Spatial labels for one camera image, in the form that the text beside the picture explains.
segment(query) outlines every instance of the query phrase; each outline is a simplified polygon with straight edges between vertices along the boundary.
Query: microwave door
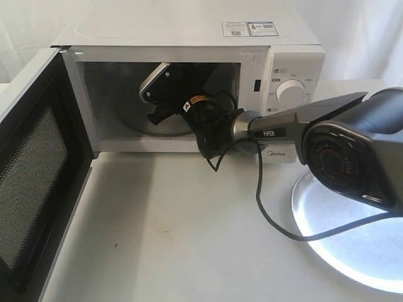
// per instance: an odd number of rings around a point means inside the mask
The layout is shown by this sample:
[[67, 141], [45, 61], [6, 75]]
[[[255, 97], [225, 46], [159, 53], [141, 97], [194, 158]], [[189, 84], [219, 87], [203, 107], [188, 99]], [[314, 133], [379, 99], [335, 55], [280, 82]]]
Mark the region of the microwave door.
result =
[[0, 297], [37, 301], [93, 152], [59, 50], [0, 94]]

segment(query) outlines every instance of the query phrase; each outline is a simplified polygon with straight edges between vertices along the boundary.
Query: white wall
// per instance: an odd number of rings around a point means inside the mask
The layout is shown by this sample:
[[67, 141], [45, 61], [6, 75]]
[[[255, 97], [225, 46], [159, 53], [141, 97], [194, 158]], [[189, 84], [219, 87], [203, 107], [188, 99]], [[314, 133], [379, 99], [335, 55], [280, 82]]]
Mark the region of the white wall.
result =
[[[49, 46], [89, 1], [0, 0], [0, 82], [8, 82], [39, 48]], [[383, 78], [403, 86], [402, 0], [291, 2], [324, 47], [322, 78]]]

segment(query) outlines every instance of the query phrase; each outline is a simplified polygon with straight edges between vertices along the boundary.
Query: barcode sticker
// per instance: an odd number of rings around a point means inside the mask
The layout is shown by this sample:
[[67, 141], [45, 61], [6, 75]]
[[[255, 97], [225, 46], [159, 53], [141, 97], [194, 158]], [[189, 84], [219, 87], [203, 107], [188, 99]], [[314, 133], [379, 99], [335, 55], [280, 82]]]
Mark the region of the barcode sticker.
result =
[[246, 22], [223, 22], [222, 23], [223, 36], [250, 36], [247, 29]]
[[278, 32], [273, 22], [247, 22], [247, 28], [251, 36], [278, 36]]

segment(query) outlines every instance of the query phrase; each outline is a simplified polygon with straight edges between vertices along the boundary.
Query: microwave control panel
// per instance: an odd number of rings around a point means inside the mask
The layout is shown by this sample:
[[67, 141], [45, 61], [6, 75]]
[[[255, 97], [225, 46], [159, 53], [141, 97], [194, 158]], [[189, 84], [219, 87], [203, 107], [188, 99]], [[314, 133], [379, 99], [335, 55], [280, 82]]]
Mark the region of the microwave control panel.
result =
[[[279, 45], [268, 52], [263, 79], [263, 115], [272, 115], [312, 101], [321, 74], [324, 51], [319, 45]], [[292, 143], [269, 145], [262, 153], [268, 164], [295, 161]]]

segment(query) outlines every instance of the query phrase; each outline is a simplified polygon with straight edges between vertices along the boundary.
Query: white microwave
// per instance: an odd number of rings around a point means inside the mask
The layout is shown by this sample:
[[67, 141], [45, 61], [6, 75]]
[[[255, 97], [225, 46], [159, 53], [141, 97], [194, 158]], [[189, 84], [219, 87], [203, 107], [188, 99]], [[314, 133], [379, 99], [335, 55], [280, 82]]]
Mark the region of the white microwave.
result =
[[94, 1], [0, 94], [0, 288], [39, 295], [98, 153], [198, 151], [180, 116], [147, 119], [139, 88], [161, 62], [216, 63], [212, 101], [269, 115], [310, 102], [323, 61], [285, 1]]

